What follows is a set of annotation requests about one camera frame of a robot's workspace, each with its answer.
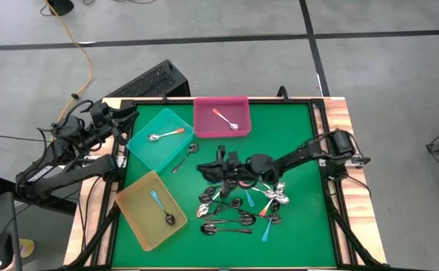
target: spoon with orange handle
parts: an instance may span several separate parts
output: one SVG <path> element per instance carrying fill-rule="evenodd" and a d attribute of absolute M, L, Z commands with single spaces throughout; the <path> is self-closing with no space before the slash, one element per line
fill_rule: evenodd
<path fill-rule="evenodd" d="M 159 140 L 163 136 L 167 136 L 167 135 L 170 136 L 170 135 L 174 135 L 176 133 L 181 133 L 181 132 L 184 132 L 184 128 L 179 128 L 176 131 L 168 132 L 168 133 L 165 133 L 163 135 L 150 134 L 148 136 L 148 139 L 149 139 L 150 142 L 155 142 L 155 141 Z"/>
<path fill-rule="evenodd" d="M 233 130 L 233 131 L 237 131 L 239 130 L 239 125 L 235 124 L 235 123 L 231 123 L 229 120 L 227 120 L 226 117 L 224 117 L 221 113 L 219 113 L 218 109 L 213 108 L 212 111 L 214 112 L 214 114 L 218 115 L 219 117 L 221 117 L 223 120 L 226 120 L 226 122 L 229 123 L 229 127 Z"/>
<path fill-rule="evenodd" d="M 270 199 L 270 201 L 266 204 L 266 206 L 264 206 L 263 210 L 261 210 L 261 212 L 259 213 L 259 216 L 261 216 L 262 218 L 266 215 L 268 208 L 270 207 L 271 203 L 273 202 L 274 199 Z"/>

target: pink bin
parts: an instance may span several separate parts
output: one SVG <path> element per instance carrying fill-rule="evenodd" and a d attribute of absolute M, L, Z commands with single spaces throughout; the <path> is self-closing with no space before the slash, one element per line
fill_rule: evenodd
<path fill-rule="evenodd" d="M 239 125 L 238 131 L 216 115 L 216 108 L 231 123 Z M 251 132 L 251 115 L 248 97 L 206 97 L 194 100 L 194 133 L 200 139 L 239 137 Z"/>

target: spoon with blue handle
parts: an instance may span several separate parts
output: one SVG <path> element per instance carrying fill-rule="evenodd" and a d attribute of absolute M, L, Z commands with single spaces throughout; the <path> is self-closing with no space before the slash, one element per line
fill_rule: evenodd
<path fill-rule="evenodd" d="M 151 196 L 157 202 L 157 204 L 160 206 L 160 208 L 166 213 L 166 223 L 169 225 L 174 225 L 174 223 L 175 223 L 174 215 L 171 215 L 168 212 L 166 212 L 166 210 L 164 209 L 164 206 L 162 206 L 162 203 L 159 200 L 159 197 L 157 196 L 156 191 L 154 191 L 154 190 L 151 191 Z"/>
<path fill-rule="evenodd" d="M 271 221 L 273 220 L 273 218 L 270 218 L 270 222 L 267 223 L 267 227 L 266 230 L 263 233 L 263 238 L 261 238 L 261 240 L 263 242 L 267 241 L 267 235 L 270 233 L 270 227 L 271 227 Z"/>
<path fill-rule="evenodd" d="M 246 197 L 248 198 L 249 207 L 255 207 L 255 202 L 252 200 L 251 195 L 249 195 L 249 192 L 247 190 L 244 190 L 246 192 Z"/>

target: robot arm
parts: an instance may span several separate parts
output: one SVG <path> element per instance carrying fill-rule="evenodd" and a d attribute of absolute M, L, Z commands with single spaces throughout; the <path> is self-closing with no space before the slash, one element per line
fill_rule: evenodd
<path fill-rule="evenodd" d="M 85 127 L 85 121 L 71 115 L 80 105 L 90 105 L 82 112 L 90 112 L 92 122 Z M 17 192 L 26 200 L 40 200 L 46 198 L 54 190 L 74 184 L 93 176 L 106 177 L 118 170 L 115 158 L 110 154 L 97 160 L 83 164 L 81 158 L 89 151 L 97 151 L 109 136 L 114 136 L 119 144 L 127 143 L 122 133 L 128 131 L 139 113 L 134 107 L 113 109 L 106 103 L 83 101 L 77 104 L 62 120 L 52 123 L 52 129 L 40 129 L 50 132 L 55 138 L 45 149 L 42 157 L 32 163 L 29 168 L 16 177 Z M 57 166 L 67 165 L 64 170 L 52 177 L 45 175 Z"/>
<path fill-rule="evenodd" d="M 330 146 L 330 153 L 322 150 L 323 140 Z M 241 163 L 236 152 L 230 152 L 229 158 L 224 160 L 225 148 L 219 146 L 217 160 L 198 165 L 197 170 L 207 181 L 228 182 L 229 184 L 224 185 L 221 191 L 221 197 L 225 198 L 230 193 L 229 187 L 239 185 L 248 189 L 254 187 L 259 180 L 276 187 L 285 172 L 311 160 L 325 160 L 328 167 L 344 166 L 347 160 L 352 159 L 355 152 L 352 135 L 337 129 L 304 142 L 296 150 L 277 160 L 267 154 L 254 154 L 245 163 Z M 364 163 L 370 160 L 367 157 L 359 159 Z"/>

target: computer mouse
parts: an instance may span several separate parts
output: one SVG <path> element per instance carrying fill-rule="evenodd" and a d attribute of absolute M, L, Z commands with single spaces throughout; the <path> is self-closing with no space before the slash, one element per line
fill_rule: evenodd
<path fill-rule="evenodd" d="M 0 270 L 5 269 L 14 259 L 14 248 L 11 244 L 11 236 L 8 233 L 0 233 Z"/>

